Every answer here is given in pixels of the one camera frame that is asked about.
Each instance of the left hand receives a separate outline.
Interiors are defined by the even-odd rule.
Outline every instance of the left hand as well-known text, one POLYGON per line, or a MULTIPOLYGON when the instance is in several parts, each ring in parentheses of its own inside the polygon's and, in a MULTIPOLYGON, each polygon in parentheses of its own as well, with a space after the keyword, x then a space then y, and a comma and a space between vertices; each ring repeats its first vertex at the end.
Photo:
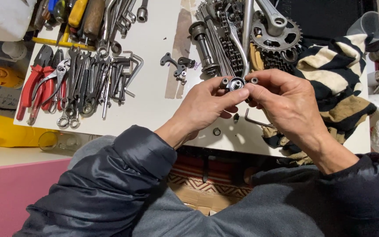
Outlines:
POLYGON ((248 98, 249 90, 242 88, 225 94, 225 90, 219 89, 223 78, 208 79, 192 87, 172 118, 155 133, 176 149, 196 138, 198 131, 219 117, 231 118, 230 113, 238 111, 236 105, 248 98))

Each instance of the wooden screwdriver handle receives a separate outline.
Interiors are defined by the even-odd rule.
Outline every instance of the wooden screwdriver handle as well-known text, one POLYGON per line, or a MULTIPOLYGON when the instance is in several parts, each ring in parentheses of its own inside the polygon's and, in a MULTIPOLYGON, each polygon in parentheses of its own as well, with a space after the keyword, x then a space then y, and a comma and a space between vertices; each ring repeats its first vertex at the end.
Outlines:
POLYGON ((90 8, 90 12, 84 23, 84 35, 91 40, 96 40, 99 35, 100 24, 105 12, 105 1, 90 0, 88 7, 90 8))

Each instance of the white tabletop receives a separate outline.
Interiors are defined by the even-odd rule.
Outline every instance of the white tabletop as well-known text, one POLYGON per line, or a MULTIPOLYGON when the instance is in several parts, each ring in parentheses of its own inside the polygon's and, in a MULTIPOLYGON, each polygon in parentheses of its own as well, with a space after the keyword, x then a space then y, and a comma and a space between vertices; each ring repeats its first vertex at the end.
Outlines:
MULTIPOLYGON (((96 113, 89 118, 80 118, 81 125, 76 129, 66 128, 67 131, 80 132, 95 135, 114 135, 117 136, 131 125, 147 127, 155 130, 163 125, 175 113, 175 110, 181 104, 182 99, 166 99, 166 84, 168 82, 169 67, 160 65, 161 58, 166 52, 171 52, 175 35, 177 32, 188 34, 188 29, 179 27, 178 16, 181 12, 190 9, 192 20, 195 20, 194 13, 197 4, 191 4, 189 1, 182 0, 163 0, 156 4, 148 6, 149 17, 146 23, 136 22, 132 25, 125 39, 121 39, 117 34, 116 40, 122 45, 124 51, 133 51, 135 54, 144 59, 144 66, 129 86, 129 90, 136 97, 126 97, 123 105, 112 103, 111 108, 107 111, 106 119, 102 119, 102 107, 99 106, 96 113)), ((141 5, 141 0, 137 0, 133 12, 141 5)), ((58 28, 53 31, 45 29, 39 34, 40 38, 56 39, 58 28)), ((32 61, 36 57, 41 44, 36 44, 32 61)), ((189 51, 189 58, 200 63, 200 56, 197 51, 198 45, 192 42, 189 51)), ((67 57, 67 48, 62 48, 67 57)), ((187 70, 187 83, 181 86, 176 83, 177 91, 182 91, 182 97, 197 83, 206 79, 205 75, 201 75, 201 66, 196 69, 187 70)), ((361 97, 367 98, 367 81, 366 73, 361 76, 361 82, 365 85, 361 97)), ((189 141, 187 145, 194 145, 206 148, 215 148, 227 151, 239 151, 253 154, 263 154, 272 156, 283 156, 280 152, 281 148, 270 148, 261 138, 262 129, 260 126, 245 121, 244 115, 248 105, 243 102, 238 105, 239 121, 234 124, 232 119, 219 118, 210 127, 200 131, 199 136, 193 141, 189 141), (220 136, 213 135, 213 129, 218 127, 221 131, 220 136)), ((14 124, 28 126, 27 119, 31 108, 26 112, 23 121, 14 120, 14 124)), ((57 111, 55 114, 49 114, 40 110, 34 127, 47 129, 58 129, 56 121, 61 117, 62 112, 57 111)), ((249 118, 269 123, 261 110, 250 109, 249 118)), ((369 120, 361 123, 353 135, 346 141, 345 146, 354 153, 367 153, 370 151, 369 138, 369 120)))

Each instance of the black jacket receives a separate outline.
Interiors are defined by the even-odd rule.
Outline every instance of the black jacket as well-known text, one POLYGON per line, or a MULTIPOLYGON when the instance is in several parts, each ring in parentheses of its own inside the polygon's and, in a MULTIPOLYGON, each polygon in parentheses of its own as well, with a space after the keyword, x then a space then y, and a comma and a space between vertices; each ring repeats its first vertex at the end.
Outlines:
MULTIPOLYGON (((379 236, 379 154, 358 156, 354 166, 321 175, 320 191, 337 203, 351 234, 379 236)), ((134 125, 62 174, 49 195, 27 207, 30 217, 13 236, 128 236, 150 189, 175 161, 173 148, 134 125)))

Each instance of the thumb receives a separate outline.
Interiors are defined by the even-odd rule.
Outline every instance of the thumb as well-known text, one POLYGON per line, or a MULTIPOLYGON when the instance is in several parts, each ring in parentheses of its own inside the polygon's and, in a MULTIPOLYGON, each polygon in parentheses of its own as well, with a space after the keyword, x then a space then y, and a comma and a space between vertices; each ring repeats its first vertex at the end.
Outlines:
POLYGON ((219 103, 221 109, 226 109, 231 106, 235 106, 242 101, 248 99, 249 90, 242 88, 232 92, 228 92, 223 96, 219 97, 219 103))
POLYGON ((265 87, 260 85, 246 83, 244 88, 249 90, 249 94, 253 100, 262 104, 263 106, 266 106, 266 104, 270 104, 273 101, 280 99, 279 95, 271 93, 265 87))

